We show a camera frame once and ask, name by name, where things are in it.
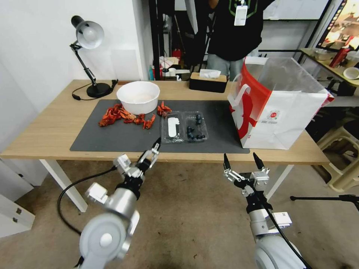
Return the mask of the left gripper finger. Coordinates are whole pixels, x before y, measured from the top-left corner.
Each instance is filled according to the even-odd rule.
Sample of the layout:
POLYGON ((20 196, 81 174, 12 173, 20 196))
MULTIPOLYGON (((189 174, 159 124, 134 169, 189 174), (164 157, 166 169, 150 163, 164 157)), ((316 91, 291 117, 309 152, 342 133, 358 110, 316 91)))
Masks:
POLYGON ((148 151, 148 155, 146 159, 148 160, 148 168, 151 169, 156 163, 159 154, 160 154, 160 146, 161 146, 162 138, 159 137, 153 144, 152 148, 148 151))
POLYGON ((146 150, 137 160, 137 168, 151 168, 153 161, 153 152, 152 150, 146 150))

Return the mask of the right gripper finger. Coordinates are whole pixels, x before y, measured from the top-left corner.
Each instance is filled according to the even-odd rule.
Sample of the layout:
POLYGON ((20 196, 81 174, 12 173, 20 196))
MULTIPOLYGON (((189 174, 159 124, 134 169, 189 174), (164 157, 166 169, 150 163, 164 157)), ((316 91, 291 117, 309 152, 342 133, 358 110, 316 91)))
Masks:
POLYGON ((223 166, 224 166, 224 176, 231 182, 241 182, 244 181, 245 178, 243 176, 241 176, 240 174, 238 174, 237 172, 235 172, 234 170, 231 169, 230 166, 230 162, 228 160, 227 154, 224 153, 224 162, 223 162, 223 166))
POLYGON ((255 152, 253 152, 253 157, 255 164, 258 168, 258 171, 255 171, 253 173, 255 175, 268 175, 270 169, 264 165, 263 161, 259 158, 259 156, 255 152))

